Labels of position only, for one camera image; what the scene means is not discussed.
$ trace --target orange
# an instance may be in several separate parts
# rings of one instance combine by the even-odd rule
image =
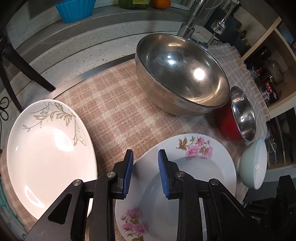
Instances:
[[[150,6],[163,10],[170,7],[170,0],[150,0]]]

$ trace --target metal screw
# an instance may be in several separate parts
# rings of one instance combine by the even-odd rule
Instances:
[[[177,175],[178,177],[184,177],[184,176],[185,176],[185,172],[178,171],[178,172],[176,173],[176,175]]]
[[[114,177],[115,175],[115,172],[107,172],[107,177]]]
[[[81,180],[80,179],[76,179],[74,182],[73,182],[73,185],[74,186],[79,186],[81,184]]]
[[[217,179],[213,178],[213,179],[211,179],[211,184],[216,186],[219,184],[219,181]]]

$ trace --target dish soap bottle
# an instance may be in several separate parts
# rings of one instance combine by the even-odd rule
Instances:
[[[147,9],[150,0],[118,0],[119,7],[131,10]]]

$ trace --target blue container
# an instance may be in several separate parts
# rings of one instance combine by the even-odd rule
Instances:
[[[65,0],[56,8],[65,23],[73,23],[92,15],[96,0]]]

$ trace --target red metal bowl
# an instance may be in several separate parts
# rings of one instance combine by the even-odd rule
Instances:
[[[216,123],[230,141],[250,142],[256,134],[256,121],[252,105],[246,94],[237,86],[230,90],[226,105],[215,110]]]

